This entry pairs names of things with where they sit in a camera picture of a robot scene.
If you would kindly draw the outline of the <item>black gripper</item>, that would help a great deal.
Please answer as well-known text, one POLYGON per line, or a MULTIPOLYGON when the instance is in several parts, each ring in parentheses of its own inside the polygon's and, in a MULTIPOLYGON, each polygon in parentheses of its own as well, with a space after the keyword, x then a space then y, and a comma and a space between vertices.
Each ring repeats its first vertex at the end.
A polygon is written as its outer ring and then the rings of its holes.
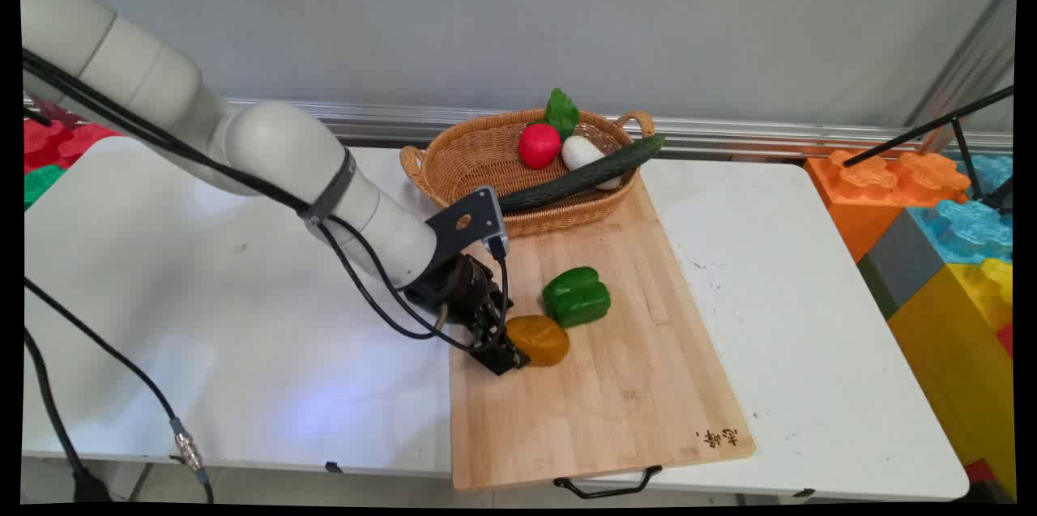
POLYGON ((484 339, 484 348, 470 352, 496 376, 526 368, 531 359, 508 338, 505 317, 509 298, 497 284, 493 270, 460 254, 441 267, 426 273, 405 287, 405 298, 436 314, 435 331, 460 325, 475 339, 484 339))

